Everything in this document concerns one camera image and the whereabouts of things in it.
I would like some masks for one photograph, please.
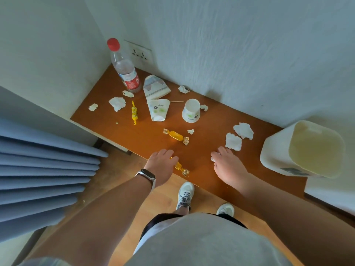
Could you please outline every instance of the person's left hand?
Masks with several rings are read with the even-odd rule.
[[[174,151],[171,149],[162,149],[159,152],[154,152],[144,166],[144,169],[155,175],[155,187],[164,184],[173,174],[173,168],[179,161],[177,156],[170,159],[173,154]]]

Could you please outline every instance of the person's right arm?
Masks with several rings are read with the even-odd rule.
[[[353,227],[248,173],[231,150],[219,147],[211,156],[219,178],[252,202],[305,265],[355,265]]]

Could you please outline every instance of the curtain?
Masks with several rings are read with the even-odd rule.
[[[107,156],[0,118],[0,242],[61,221]]]

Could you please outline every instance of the wall socket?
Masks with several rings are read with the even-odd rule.
[[[125,41],[130,49],[130,56],[132,58],[132,61],[136,61],[139,59],[141,62],[154,65],[153,53],[151,49],[147,49],[127,40]]]

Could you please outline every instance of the wooden tabletop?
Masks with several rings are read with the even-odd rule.
[[[137,73],[142,82],[150,75],[139,69],[137,69]],[[185,103],[171,103],[166,120],[153,122],[144,92],[135,93],[134,98],[123,96],[122,91],[125,90],[125,86],[113,66],[110,65],[71,119],[146,159],[160,149],[174,150],[181,165],[190,170],[189,176],[186,178],[188,181],[243,210],[260,216],[239,192],[217,177],[213,169],[214,163],[210,160],[211,152],[216,151],[219,146],[225,145],[226,134],[235,134],[234,125],[239,122],[249,123],[254,131],[254,138],[252,140],[243,139],[241,151],[233,152],[241,159],[250,173],[275,187],[303,197],[307,178],[278,174],[265,168],[259,159],[264,140],[280,131],[280,127],[193,91],[187,94],[180,93],[177,89],[178,85],[167,80],[165,83],[171,89],[171,93],[163,98],[170,101],[187,101],[195,98],[201,105],[207,105],[208,111],[202,110],[201,117],[196,123],[187,123],[181,115]],[[113,97],[123,97],[126,100],[126,107],[115,112],[109,104],[109,100]],[[132,100],[138,109],[137,125],[134,125],[132,120]],[[88,107],[93,103],[97,103],[98,108],[95,111],[90,111]],[[185,146],[182,142],[163,134],[164,128],[189,137],[190,143]],[[188,134],[188,129],[194,129],[195,133]],[[174,172],[184,177],[180,171],[175,169]]]

